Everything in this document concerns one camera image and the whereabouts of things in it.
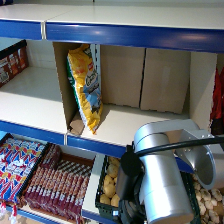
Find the chip bag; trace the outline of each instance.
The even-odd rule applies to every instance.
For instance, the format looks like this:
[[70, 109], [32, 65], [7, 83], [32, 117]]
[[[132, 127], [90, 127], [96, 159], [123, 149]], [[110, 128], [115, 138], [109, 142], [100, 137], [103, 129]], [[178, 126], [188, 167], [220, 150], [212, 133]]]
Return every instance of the chip bag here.
[[74, 89], [82, 121], [95, 133], [103, 110], [98, 74], [88, 44], [70, 50], [67, 58], [68, 78]]

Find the red snack package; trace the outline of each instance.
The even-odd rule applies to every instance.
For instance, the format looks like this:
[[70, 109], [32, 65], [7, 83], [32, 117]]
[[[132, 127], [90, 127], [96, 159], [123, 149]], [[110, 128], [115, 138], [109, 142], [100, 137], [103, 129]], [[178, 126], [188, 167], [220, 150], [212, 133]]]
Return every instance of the red snack package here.
[[51, 172], [52, 172], [52, 170], [48, 170], [48, 172], [47, 172], [47, 174], [46, 174], [46, 176], [45, 176], [45, 180], [44, 180], [44, 183], [43, 183], [43, 185], [42, 185], [42, 188], [40, 189], [39, 194], [38, 194], [38, 196], [37, 196], [37, 203], [38, 203], [39, 205], [41, 205], [41, 198], [42, 198], [43, 193], [44, 193], [44, 190], [45, 190], [45, 188], [46, 188], [46, 186], [47, 186], [47, 183], [48, 183], [48, 180], [49, 180], [49, 178], [50, 178]]
[[45, 169], [42, 168], [42, 169], [40, 170], [40, 172], [39, 172], [37, 178], [36, 178], [36, 181], [35, 181], [35, 183], [34, 183], [34, 186], [33, 186], [32, 190], [31, 190], [31, 192], [30, 192], [29, 198], [30, 198], [31, 200], [33, 199], [33, 197], [34, 197], [34, 195], [35, 195], [36, 189], [37, 189], [37, 187], [39, 186], [39, 183], [40, 183], [41, 179], [43, 178], [44, 173], [45, 173]]
[[52, 179], [53, 179], [53, 176], [54, 176], [54, 173], [55, 173], [55, 170], [51, 170], [51, 173], [50, 173], [50, 176], [48, 178], [48, 182], [47, 182], [47, 185], [44, 189], [44, 192], [43, 192], [43, 195], [41, 197], [41, 200], [40, 200], [40, 205], [42, 208], [45, 208], [45, 204], [46, 204], [46, 194], [50, 188], [50, 185], [51, 185], [51, 182], [52, 182]]
[[30, 194], [30, 192], [31, 192], [31, 190], [32, 190], [32, 188], [33, 188], [33, 186], [34, 186], [34, 183], [35, 183], [36, 178], [38, 177], [40, 171], [41, 171], [41, 168], [38, 167], [36, 173], [34, 174], [32, 180], [31, 180], [31, 183], [30, 183], [30, 185], [29, 185], [29, 187], [28, 187], [28, 189], [27, 189], [27, 191], [26, 191], [26, 194], [25, 194], [25, 199], [26, 199], [26, 200], [27, 200], [27, 199], [29, 200], [29, 194]]
[[65, 203], [62, 205], [62, 208], [61, 208], [61, 210], [63, 210], [63, 214], [64, 214], [63, 216], [66, 217], [67, 219], [69, 219], [68, 206], [69, 206], [71, 197], [73, 195], [73, 191], [75, 190], [76, 183], [77, 183], [78, 179], [79, 179], [79, 175], [75, 174], [72, 185], [71, 185], [68, 195], [65, 199]]
[[43, 182], [46, 178], [46, 175], [48, 173], [48, 170], [47, 169], [44, 169], [44, 168], [41, 168], [41, 171], [38, 175], [38, 179], [39, 181], [36, 181], [35, 184], [34, 184], [34, 187], [30, 193], [30, 199], [32, 199], [33, 201], [35, 201], [39, 195], [39, 192], [40, 192], [40, 189], [43, 185]]
[[79, 190], [81, 188], [81, 185], [82, 185], [82, 182], [83, 182], [83, 177], [82, 176], [79, 176], [78, 178], [78, 181], [77, 181], [77, 184], [72, 192], [72, 196], [71, 196], [71, 199], [70, 199], [70, 202], [69, 202], [69, 205], [68, 205], [68, 215], [70, 216], [71, 219], [74, 219], [74, 212], [73, 212], [73, 206], [74, 206], [74, 203], [75, 203], [75, 199], [79, 193]]
[[51, 193], [53, 191], [53, 188], [55, 185], [57, 185], [56, 180], [58, 176], [59, 176], [59, 171], [55, 171], [53, 177], [49, 179], [48, 185], [45, 189], [46, 194], [44, 196], [42, 206], [48, 211], [51, 211], [51, 207], [49, 206], [49, 201], [51, 199]]
[[76, 198], [75, 206], [73, 207], [73, 211], [76, 215], [81, 215], [82, 205], [85, 198], [88, 183], [89, 183], [89, 177], [85, 177], [81, 189], [79, 191], [79, 194]]
[[58, 205], [58, 201], [59, 201], [59, 198], [60, 198], [60, 195], [61, 195], [61, 192], [64, 188], [64, 185], [65, 185], [65, 181], [67, 179], [67, 176], [68, 176], [68, 172], [64, 172], [63, 173], [63, 176], [61, 178], [61, 181], [59, 183], [59, 186], [58, 186], [58, 189], [57, 189], [57, 192], [55, 194], [55, 198], [54, 198], [54, 201], [53, 201], [53, 205], [54, 206], [57, 206]]
[[57, 190], [58, 190], [58, 187], [59, 187], [59, 184], [60, 184], [60, 180], [62, 179], [62, 176], [63, 176], [63, 172], [60, 170], [60, 171], [57, 171], [58, 172], [58, 177], [56, 179], [56, 182], [55, 182], [55, 185], [54, 185], [54, 188], [51, 192], [51, 196], [50, 196], [50, 199], [48, 201], [48, 208], [54, 213], [54, 214], [57, 214], [57, 210], [56, 208], [54, 207], [53, 205], [53, 202], [54, 202], [54, 199], [55, 199], [55, 195], [57, 193]]
[[61, 149], [58, 145], [52, 145], [41, 167], [47, 169], [56, 169], [60, 159]]
[[75, 174], [74, 173], [69, 173], [67, 176], [67, 179], [65, 181], [64, 187], [62, 189], [59, 201], [58, 201], [58, 205], [56, 205], [56, 209], [58, 211], [58, 213], [62, 216], [64, 216], [64, 204], [66, 201], [66, 198], [68, 196], [69, 190], [72, 186], [72, 182], [74, 179]]

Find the snack package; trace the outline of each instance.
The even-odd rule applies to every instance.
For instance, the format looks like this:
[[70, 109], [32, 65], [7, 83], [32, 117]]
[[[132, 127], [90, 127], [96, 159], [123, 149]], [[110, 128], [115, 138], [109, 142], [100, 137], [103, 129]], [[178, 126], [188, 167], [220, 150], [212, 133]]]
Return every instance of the snack package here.
[[92, 133], [95, 133], [100, 122], [103, 103], [89, 44], [83, 44], [80, 48], [69, 51], [67, 71], [82, 121]]

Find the cardboard divider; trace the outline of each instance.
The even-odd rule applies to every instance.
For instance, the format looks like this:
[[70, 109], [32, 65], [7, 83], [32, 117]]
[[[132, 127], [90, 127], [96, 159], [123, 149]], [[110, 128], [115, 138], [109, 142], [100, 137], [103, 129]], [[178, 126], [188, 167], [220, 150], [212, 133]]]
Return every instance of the cardboard divider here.
[[140, 108], [182, 113], [190, 77], [190, 52], [147, 49]]
[[144, 50], [101, 45], [103, 103], [139, 107]]
[[72, 49], [74, 50], [79, 46], [80, 44], [53, 42], [59, 86], [61, 90], [65, 120], [68, 129], [70, 129], [70, 122], [75, 116], [75, 113], [78, 111], [78, 106], [75, 101], [73, 89], [68, 81], [66, 59], [68, 51]]
[[216, 63], [217, 54], [191, 53], [190, 118], [205, 130], [210, 130]]
[[224, 54], [218, 54], [217, 55], [217, 68], [218, 68], [219, 74], [221, 73], [223, 67], [224, 67]]

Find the basket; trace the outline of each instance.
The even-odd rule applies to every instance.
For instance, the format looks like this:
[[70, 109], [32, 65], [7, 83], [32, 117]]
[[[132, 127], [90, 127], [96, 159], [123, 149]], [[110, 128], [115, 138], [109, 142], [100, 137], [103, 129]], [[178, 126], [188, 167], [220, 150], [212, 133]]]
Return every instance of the basket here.
[[[106, 204], [100, 203], [100, 196], [103, 194], [103, 182], [104, 182], [104, 177], [106, 176], [106, 170], [107, 170], [108, 165], [109, 165], [108, 157], [105, 156], [101, 175], [100, 175], [99, 185], [98, 185], [97, 192], [96, 192], [95, 206], [96, 206], [96, 208], [99, 209], [100, 216], [110, 219], [116, 223], [120, 223], [113, 216], [113, 212], [118, 211], [118, 208], [111, 206], [111, 205], [106, 205]], [[180, 172], [180, 173], [181, 173], [181, 177], [182, 177], [187, 195], [190, 199], [191, 207], [192, 207], [192, 210], [194, 213], [194, 219], [191, 221], [191, 224], [201, 224], [200, 210], [198, 207], [191, 175], [188, 173], [183, 173], [183, 172]]]

